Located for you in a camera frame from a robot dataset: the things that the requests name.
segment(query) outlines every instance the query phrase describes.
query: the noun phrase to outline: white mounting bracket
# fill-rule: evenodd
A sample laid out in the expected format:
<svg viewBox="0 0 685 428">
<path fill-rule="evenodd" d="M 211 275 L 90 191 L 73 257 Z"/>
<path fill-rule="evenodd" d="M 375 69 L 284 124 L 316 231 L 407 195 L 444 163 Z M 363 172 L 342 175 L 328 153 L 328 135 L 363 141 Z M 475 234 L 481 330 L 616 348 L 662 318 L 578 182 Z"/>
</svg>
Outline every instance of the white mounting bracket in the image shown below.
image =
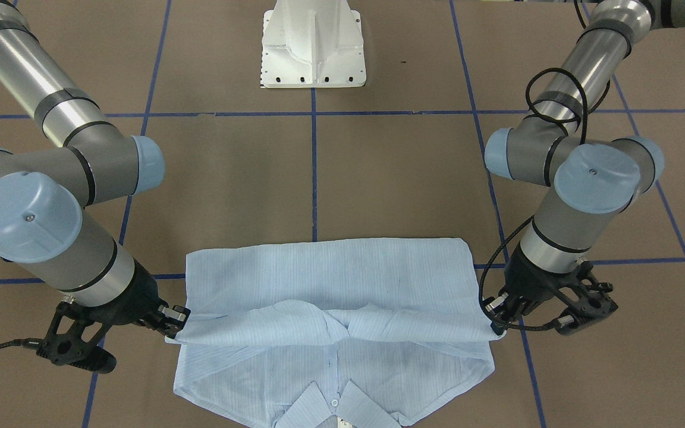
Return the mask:
<svg viewBox="0 0 685 428">
<path fill-rule="evenodd" d="M 347 0 L 277 0 L 263 15 L 262 87 L 365 83 L 361 14 Z"/>
</svg>

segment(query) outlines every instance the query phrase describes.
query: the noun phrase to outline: garment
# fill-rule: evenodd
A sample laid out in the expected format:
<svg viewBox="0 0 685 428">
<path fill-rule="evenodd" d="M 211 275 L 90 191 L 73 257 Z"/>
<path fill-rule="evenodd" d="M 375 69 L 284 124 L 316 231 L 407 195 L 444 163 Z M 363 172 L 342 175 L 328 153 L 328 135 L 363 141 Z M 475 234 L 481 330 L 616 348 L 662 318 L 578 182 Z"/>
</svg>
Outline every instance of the garment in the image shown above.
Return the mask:
<svg viewBox="0 0 685 428">
<path fill-rule="evenodd" d="M 460 239 L 187 255 L 174 393 L 253 428 L 412 425 L 493 372 Z"/>
</svg>

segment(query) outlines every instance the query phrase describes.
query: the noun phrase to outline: light blue shirt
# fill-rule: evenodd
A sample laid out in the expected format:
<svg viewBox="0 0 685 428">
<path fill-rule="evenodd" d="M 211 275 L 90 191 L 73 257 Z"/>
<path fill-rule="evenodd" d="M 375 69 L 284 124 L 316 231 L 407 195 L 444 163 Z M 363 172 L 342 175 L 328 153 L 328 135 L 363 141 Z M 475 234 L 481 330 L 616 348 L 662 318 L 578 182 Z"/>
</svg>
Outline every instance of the light blue shirt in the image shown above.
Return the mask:
<svg viewBox="0 0 685 428">
<path fill-rule="evenodd" d="M 412 425 L 493 372 L 460 239 L 187 255 L 174 393 L 252 428 Z"/>
</svg>

